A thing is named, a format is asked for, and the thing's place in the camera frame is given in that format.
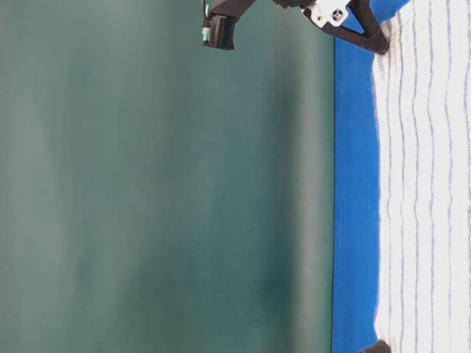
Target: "table surface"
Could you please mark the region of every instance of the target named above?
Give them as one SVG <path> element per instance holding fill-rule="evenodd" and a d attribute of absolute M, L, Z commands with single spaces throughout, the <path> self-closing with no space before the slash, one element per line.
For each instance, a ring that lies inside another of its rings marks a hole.
<path fill-rule="evenodd" d="M 406 0 L 372 0 L 379 22 Z M 353 18 L 347 23 L 359 30 Z M 373 54 L 336 40 L 336 195 L 333 352 L 376 341 L 378 292 L 378 140 L 372 97 Z"/>
<path fill-rule="evenodd" d="M 0 352 L 328 352 L 332 37 L 271 1 L 235 51 L 196 0 L 0 16 Z"/>

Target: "white striped cloth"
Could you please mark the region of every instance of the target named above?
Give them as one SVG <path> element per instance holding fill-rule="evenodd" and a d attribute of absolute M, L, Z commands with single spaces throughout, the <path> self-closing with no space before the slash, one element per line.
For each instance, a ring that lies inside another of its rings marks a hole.
<path fill-rule="evenodd" d="M 375 331 L 393 352 L 471 352 L 467 0 L 415 0 L 373 62 L 380 148 Z"/>

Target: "screw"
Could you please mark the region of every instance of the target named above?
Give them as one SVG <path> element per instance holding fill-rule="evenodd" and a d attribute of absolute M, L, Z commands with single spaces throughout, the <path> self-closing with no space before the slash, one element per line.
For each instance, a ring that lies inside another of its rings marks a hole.
<path fill-rule="evenodd" d="M 332 13 L 332 18 L 335 22 L 340 21 L 344 17 L 344 13 L 340 9 L 336 9 Z"/>

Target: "black object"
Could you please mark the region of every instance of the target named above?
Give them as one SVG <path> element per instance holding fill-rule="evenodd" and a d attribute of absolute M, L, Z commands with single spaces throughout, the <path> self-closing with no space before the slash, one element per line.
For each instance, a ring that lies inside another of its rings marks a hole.
<path fill-rule="evenodd" d="M 313 4 L 316 0 L 273 1 L 283 8 L 301 7 L 304 9 L 304 15 L 311 19 L 311 11 L 307 6 Z M 206 10 L 206 2 L 202 0 L 203 44 L 211 48 L 233 50 L 236 23 L 254 2 L 255 0 L 214 0 Z M 369 0 L 352 0 L 347 6 L 358 19 L 364 33 L 352 31 L 344 26 L 336 27 L 328 22 L 321 30 L 375 53 L 386 53 L 389 49 L 389 42 L 369 7 Z"/>
<path fill-rule="evenodd" d="M 361 353 L 391 353 L 391 349 L 386 342 L 380 340 L 374 346 L 361 351 Z"/>

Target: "black plastic part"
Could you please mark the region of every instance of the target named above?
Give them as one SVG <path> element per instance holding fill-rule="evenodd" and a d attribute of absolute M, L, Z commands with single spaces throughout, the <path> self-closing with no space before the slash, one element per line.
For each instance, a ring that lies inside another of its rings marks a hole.
<path fill-rule="evenodd" d="M 344 26 L 332 26 L 328 22 L 322 27 L 322 31 L 374 53 L 385 54 L 389 50 L 389 41 L 371 11 L 369 0 L 352 0 L 348 7 L 363 28 L 363 34 Z M 305 10 L 304 14 L 309 20 L 311 19 L 311 11 Z"/>
<path fill-rule="evenodd" d="M 236 19 L 234 17 L 212 15 L 208 22 L 210 29 L 209 38 L 203 42 L 204 46 L 211 48 L 234 50 L 234 29 Z"/>
<path fill-rule="evenodd" d="M 374 346 L 361 351 L 361 353 L 391 353 L 391 349 L 386 342 L 380 340 Z"/>

